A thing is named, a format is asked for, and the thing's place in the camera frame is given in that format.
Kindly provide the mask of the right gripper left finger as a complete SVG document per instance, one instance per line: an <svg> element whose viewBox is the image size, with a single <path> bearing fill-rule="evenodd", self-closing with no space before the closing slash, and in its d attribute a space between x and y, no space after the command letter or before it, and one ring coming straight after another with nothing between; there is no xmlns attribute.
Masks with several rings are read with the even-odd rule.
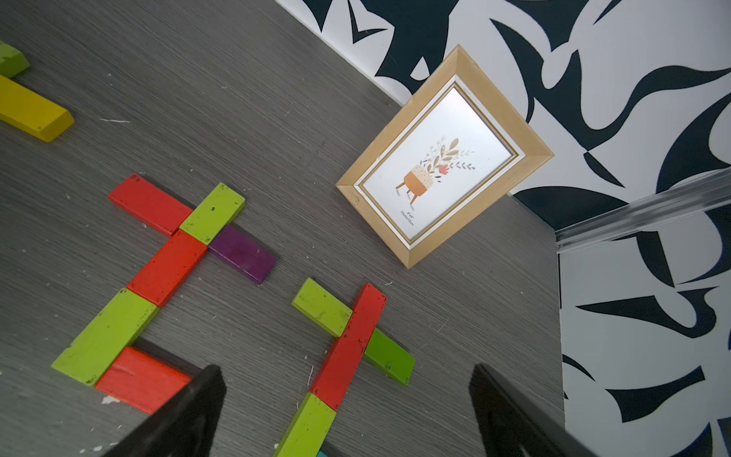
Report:
<svg viewBox="0 0 731 457"><path fill-rule="evenodd" d="M106 457L208 457L226 393L221 368L205 367L142 425L111 447Z"/></svg>

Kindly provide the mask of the dark green block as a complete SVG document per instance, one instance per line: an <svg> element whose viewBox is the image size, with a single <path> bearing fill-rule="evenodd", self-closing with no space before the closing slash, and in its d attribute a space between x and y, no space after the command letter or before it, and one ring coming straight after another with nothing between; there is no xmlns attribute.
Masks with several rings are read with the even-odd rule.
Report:
<svg viewBox="0 0 731 457"><path fill-rule="evenodd" d="M386 373L389 378L408 386L416 365L416 359L399 344L375 329L367 347L365 359Z"/></svg>

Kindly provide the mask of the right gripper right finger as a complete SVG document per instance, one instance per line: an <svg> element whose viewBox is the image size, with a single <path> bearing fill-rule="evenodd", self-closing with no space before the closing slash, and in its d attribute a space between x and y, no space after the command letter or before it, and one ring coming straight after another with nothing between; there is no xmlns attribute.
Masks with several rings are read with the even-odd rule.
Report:
<svg viewBox="0 0 731 457"><path fill-rule="evenodd" d="M487 364L474 367L469 393L488 456L594 454Z"/></svg>

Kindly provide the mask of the yellow block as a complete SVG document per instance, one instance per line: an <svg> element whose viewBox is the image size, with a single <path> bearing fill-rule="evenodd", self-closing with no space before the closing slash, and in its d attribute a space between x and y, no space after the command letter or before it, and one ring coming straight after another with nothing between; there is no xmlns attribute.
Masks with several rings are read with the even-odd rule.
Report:
<svg viewBox="0 0 731 457"><path fill-rule="evenodd" d="M1 120L46 143L74 124L72 114L61 106L2 76Z"/></svg>

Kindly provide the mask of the lime block bottom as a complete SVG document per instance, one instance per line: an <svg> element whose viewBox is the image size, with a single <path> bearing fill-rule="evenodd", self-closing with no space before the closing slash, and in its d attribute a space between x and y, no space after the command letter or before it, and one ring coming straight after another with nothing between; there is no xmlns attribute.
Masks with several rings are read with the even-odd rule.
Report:
<svg viewBox="0 0 731 457"><path fill-rule="evenodd" d="M148 327L160 308L121 289L51 364L64 375L94 387L125 348Z"/></svg>

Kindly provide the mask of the purple block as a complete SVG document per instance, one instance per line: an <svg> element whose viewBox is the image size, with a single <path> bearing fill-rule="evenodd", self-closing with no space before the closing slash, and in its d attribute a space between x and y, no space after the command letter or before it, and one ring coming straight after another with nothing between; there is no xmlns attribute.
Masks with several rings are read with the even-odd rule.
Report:
<svg viewBox="0 0 731 457"><path fill-rule="evenodd" d="M232 225L213 238L209 250L256 285L264 283L277 261L271 252Z"/></svg>

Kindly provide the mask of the lime block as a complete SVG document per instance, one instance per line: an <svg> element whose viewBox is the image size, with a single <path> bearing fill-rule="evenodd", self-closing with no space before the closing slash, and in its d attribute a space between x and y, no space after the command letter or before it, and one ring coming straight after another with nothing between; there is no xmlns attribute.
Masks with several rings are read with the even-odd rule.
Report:
<svg viewBox="0 0 731 457"><path fill-rule="evenodd" d="M64 375L94 387L125 348L148 327L160 308L121 289L51 364Z"/></svg>
<svg viewBox="0 0 731 457"><path fill-rule="evenodd" d="M318 456L336 415L337 411L309 392L273 456Z"/></svg>
<svg viewBox="0 0 731 457"><path fill-rule="evenodd" d="M15 47L0 42L0 74L7 78L14 78L30 68L30 62L24 53Z"/></svg>
<svg viewBox="0 0 731 457"><path fill-rule="evenodd" d="M343 334L352 316L351 308L312 278L305 281L292 300L292 304L335 338Z"/></svg>
<svg viewBox="0 0 731 457"><path fill-rule="evenodd" d="M230 224L245 206L244 196L223 183L182 223L180 229L198 241L209 245L219 232Z"/></svg>

